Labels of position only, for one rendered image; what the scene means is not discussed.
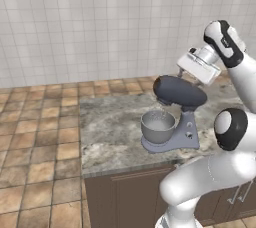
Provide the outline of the blue-grey stand mixer base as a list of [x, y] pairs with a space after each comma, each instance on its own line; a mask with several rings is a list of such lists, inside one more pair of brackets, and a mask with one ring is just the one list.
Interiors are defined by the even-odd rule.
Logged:
[[179, 121], [175, 122], [172, 137], [165, 143], [154, 144], [141, 137], [142, 146], [150, 153], [164, 153], [182, 148], [199, 148], [198, 132], [193, 111], [181, 112]]

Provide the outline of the grey metal mixer bowl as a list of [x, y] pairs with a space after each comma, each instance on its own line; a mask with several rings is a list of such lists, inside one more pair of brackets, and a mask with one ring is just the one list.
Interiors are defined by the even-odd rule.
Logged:
[[175, 129], [175, 118], [162, 110], [151, 110], [141, 116], [141, 131], [150, 143], [162, 144], [167, 142]]

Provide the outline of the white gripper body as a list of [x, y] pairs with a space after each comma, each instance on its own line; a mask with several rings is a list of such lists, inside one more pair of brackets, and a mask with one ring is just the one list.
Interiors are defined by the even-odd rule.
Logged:
[[177, 65], [204, 85], [211, 85], [221, 73], [217, 66], [207, 64], [190, 52], [180, 57]]

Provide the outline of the brown cupboard door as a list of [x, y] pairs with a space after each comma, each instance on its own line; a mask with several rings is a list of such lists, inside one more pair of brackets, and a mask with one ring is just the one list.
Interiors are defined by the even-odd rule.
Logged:
[[227, 199], [231, 198], [237, 187], [213, 191], [203, 195], [196, 207], [195, 217], [203, 225], [215, 225], [219, 223], [229, 222], [240, 218], [247, 218], [256, 215], [256, 178], [251, 189], [242, 203], [238, 200], [239, 196], [243, 196], [249, 183], [242, 185], [239, 194], [231, 205]]
[[112, 178], [116, 228], [154, 228], [159, 217], [159, 185], [173, 170], [154, 168]]

